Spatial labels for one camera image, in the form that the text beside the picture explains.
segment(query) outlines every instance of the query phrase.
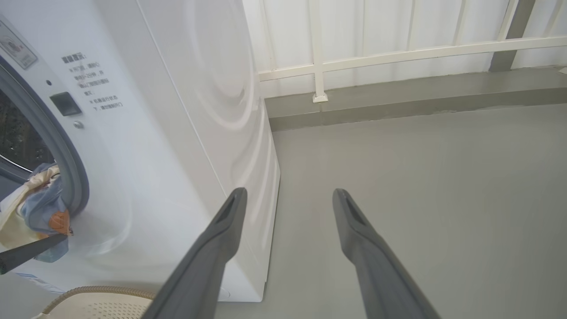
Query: vertical railing bar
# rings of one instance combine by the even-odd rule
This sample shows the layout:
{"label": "vertical railing bar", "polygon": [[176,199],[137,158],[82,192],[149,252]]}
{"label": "vertical railing bar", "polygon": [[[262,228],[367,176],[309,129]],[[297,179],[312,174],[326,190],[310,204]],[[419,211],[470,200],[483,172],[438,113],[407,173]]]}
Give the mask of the vertical railing bar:
{"label": "vertical railing bar", "polygon": [[412,0],[412,13],[409,17],[409,30],[408,30],[408,44],[406,46],[406,51],[413,50],[413,37],[416,33],[416,11],[419,7],[419,0]]}
{"label": "vertical railing bar", "polygon": [[264,26],[264,35],[266,36],[266,48],[270,58],[270,69],[272,71],[277,69],[276,54],[274,52],[274,44],[272,43],[272,33],[270,32],[270,25],[268,24],[268,16],[266,15],[265,0],[260,0],[260,11],[262,16],[262,24]]}
{"label": "vertical railing bar", "polygon": [[368,21],[367,16],[368,0],[363,0],[362,2],[362,56],[368,55],[368,49],[366,48],[366,39],[368,39],[368,28],[366,27],[366,22]]}
{"label": "vertical railing bar", "polygon": [[514,18],[514,13],[516,12],[517,5],[518,5],[518,0],[508,1],[506,14],[504,15],[504,20],[502,21],[500,32],[498,33],[498,41],[506,40],[506,35],[508,34],[508,29],[510,29],[510,25],[512,24],[512,19]]}
{"label": "vertical railing bar", "polygon": [[455,35],[453,37],[453,45],[460,45],[461,39],[463,38],[463,26],[465,17],[467,16],[467,0],[461,0],[461,8],[459,10],[459,18],[457,19],[457,26],[455,29]]}
{"label": "vertical railing bar", "polygon": [[562,6],[563,6],[563,0],[557,0],[557,2],[555,3],[555,7],[553,8],[553,12],[549,17],[547,26],[545,27],[545,31],[543,32],[543,37],[549,37],[551,35],[551,32],[553,31],[555,25],[557,24],[557,17],[559,16],[559,12],[561,11]]}
{"label": "vertical railing bar", "polygon": [[309,20],[311,22],[311,45],[313,46],[313,66],[315,68],[313,103],[325,102],[328,99],[323,86],[323,39],[321,36],[319,0],[309,0]]}

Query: white wall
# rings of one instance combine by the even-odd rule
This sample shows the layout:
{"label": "white wall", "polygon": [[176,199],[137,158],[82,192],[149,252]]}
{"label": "white wall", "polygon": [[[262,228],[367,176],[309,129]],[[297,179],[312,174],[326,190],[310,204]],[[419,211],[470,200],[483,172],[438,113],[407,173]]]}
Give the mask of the white wall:
{"label": "white wall", "polygon": [[[258,71],[312,64],[308,0],[243,0]],[[496,40],[508,0],[469,0],[462,44]],[[536,0],[526,36],[541,36],[555,0]],[[412,0],[321,0],[320,16],[324,61],[363,56],[363,17],[366,12],[366,55],[406,49]],[[460,0],[420,0],[416,11],[414,49],[450,45]],[[271,44],[266,32],[269,32]],[[567,35],[564,5],[552,35]],[[270,46],[274,60],[270,61]],[[325,89],[410,78],[488,71],[492,53],[432,58],[367,66],[324,74]],[[567,64],[567,48],[518,52],[513,68]],[[265,97],[315,90],[314,76],[302,75],[261,83]]]}

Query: brown leather patch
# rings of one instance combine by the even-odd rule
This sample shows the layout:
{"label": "brown leather patch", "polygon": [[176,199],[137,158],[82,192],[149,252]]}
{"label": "brown leather patch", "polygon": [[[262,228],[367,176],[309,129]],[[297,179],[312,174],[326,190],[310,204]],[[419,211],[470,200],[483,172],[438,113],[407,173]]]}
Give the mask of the brown leather patch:
{"label": "brown leather patch", "polygon": [[71,235],[69,229],[69,211],[65,212],[57,211],[49,219],[49,227],[58,233]]}

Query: sticker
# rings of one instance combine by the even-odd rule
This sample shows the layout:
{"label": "sticker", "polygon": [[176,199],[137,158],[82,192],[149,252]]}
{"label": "sticker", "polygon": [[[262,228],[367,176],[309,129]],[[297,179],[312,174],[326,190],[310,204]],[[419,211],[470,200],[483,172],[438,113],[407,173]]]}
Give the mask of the sticker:
{"label": "sticker", "polygon": [[53,293],[65,293],[65,291],[55,287],[52,284],[46,283],[45,281],[39,279],[38,277],[35,277],[34,275],[31,274],[22,274],[19,272],[16,272],[16,274],[22,278],[26,278],[29,281],[35,283],[36,285],[38,285],[39,287],[49,291],[49,292],[53,292]]}
{"label": "sticker", "polygon": [[25,70],[29,68],[37,57],[20,39],[8,28],[4,22],[0,22],[0,46]]}
{"label": "sticker", "polygon": [[82,52],[62,56],[61,61],[93,110],[98,112],[124,106],[99,62]]}

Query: blue cloth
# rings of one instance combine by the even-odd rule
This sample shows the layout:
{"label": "blue cloth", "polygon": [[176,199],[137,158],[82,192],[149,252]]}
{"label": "blue cloth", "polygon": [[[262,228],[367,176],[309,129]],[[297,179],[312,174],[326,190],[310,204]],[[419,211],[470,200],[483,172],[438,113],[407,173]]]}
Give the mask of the blue cloth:
{"label": "blue cloth", "polygon": [[[53,165],[55,163],[41,164],[32,172],[30,177],[47,170]],[[62,190],[63,184],[59,176],[49,187],[44,187],[26,198],[22,206],[22,216],[30,229],[50,236],[57,234],[55,230],[49,227],[49,220],[58,211],[65,212],[67,210],[65,203],[61,199]],[[67,251],[69,251],[68,239],[37,255],[34,259],[51,263],[63,257]]]}

